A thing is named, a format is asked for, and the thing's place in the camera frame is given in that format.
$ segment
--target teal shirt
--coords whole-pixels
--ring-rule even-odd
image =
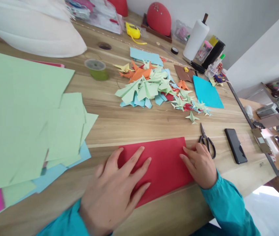
[[[245,209],[242,195],[228,180],[218,174],[218,180],[211,189],[202,189],[205,201],[221,229],[207,224],[192,235],[260,235],[250,213]],[[39,236],[81,235],[89,236],[78,211],[80,199],[58,218],[48,224]]]

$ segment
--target scissors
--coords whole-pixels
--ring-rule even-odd
[[[206,136],[202,123],[201,123],[201,131],[202,131],[202,135],[199,137],[198,142],[200,143],[202,141],[202,143],[207,146],[207,149],[208,149],[209,153],[210,153],[209,143],[211,143],[212,148],[214,150],[214,156],[212,157],[212,159],[215,159],[215,157],[216,157],[216,148],[215,148],[214,144],[212,143],[212,141],[210,140],[210,138],[208,138]]]

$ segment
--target wooden table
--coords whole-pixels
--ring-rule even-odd
[[[260,120],[260,118],[258,117],[256,110],[265,106],[263,104],[257,103],[257,102],[253,102],[250,100],[246,100],[246,99],[242,99],[240,98],[240,101],[242,103],[243,106],[251,106],[252,107],[252,111],[253,111],[253,118],[256,120]],[[276,162],[275,167],[279,170],[279,147],[277,146],[277,144],[275,143],[275,140],[272,138],[273,136],[278,135],[279,133],[273,128],[273,129],[262,129],[262,135],[264,138],[267,139],[270,148],[274,154],[274,156],[276,157]]]
[[[130,13],[128,21],[140,24],[140,17]],[[70,207],[84,193],[84,189],[93,174],[94,167],[103,162],[118,145],[185,137],[187,147],[197,142],[200,126],[192,125],[185,119],[186,112],[174,110],[169,103],[161,106],[152,101],[152,109],[141,107],[120,107],[121,98],[114,93],[125,86],[126,78],[119,76],[112,64],[124,65],[131,62],[129,46],[137,47],[132,39],[74,23],[83,37],[88,50],[73,58],[47,58],[18,51],[0,40],[0,53],[31,60],[63,63],[66,68],[76,70],[66,92],[81,92],[83,102],[89,113],[99,114],[87,137],[87,145],[92,158],[69,169],[46,190],[32,195],[20,203],[11,206],[0,214],[0,235],[33,235],[47,223]],[[148,34],[142,38],[148,42],[140,47],[161,56],[170,56],[158,48],[160,42],[170,50],[171,44]],[[97,44],[106,42],[111,50],[100,49]],[[174,40],[182,58],[184,45]],[[106,82],[95,81],[84,66],[89,58],[101,59],[107,65],[110,79]],[[178,77],[173,63],[164,63],[175,81]],[[194,90],[193,84],[187,82]],[[197,115],[207,136],[216,146],[217,157],[214,160],[223,178],[233,182],[243,196],[247,196],[259,186],[275,177],[275,173],[256,143],[250,125],[240,109],[230,87],[217,87],[224,109],[212,109],[213,116]],[[234,128],[243,150],[248,158],[245,164],[236,164],[225,128]],[[136,209],[132,215],[114,232],[114,235],[189,235],[213,218],[201,191],[191,183],[161,198]]]

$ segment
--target black tape roll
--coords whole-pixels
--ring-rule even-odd
[[[172,52],[173,54],[177,55],[177,54],[179,53],[179,50],[176,49],[175,47],[172,47],[172,48],[171,48],[171,52]]]

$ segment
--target red egg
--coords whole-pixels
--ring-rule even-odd
[[[153,30],[169,36],[171,33],[171,16],[168,9],[159,2],[152,3],[147,11],[147,23]]]

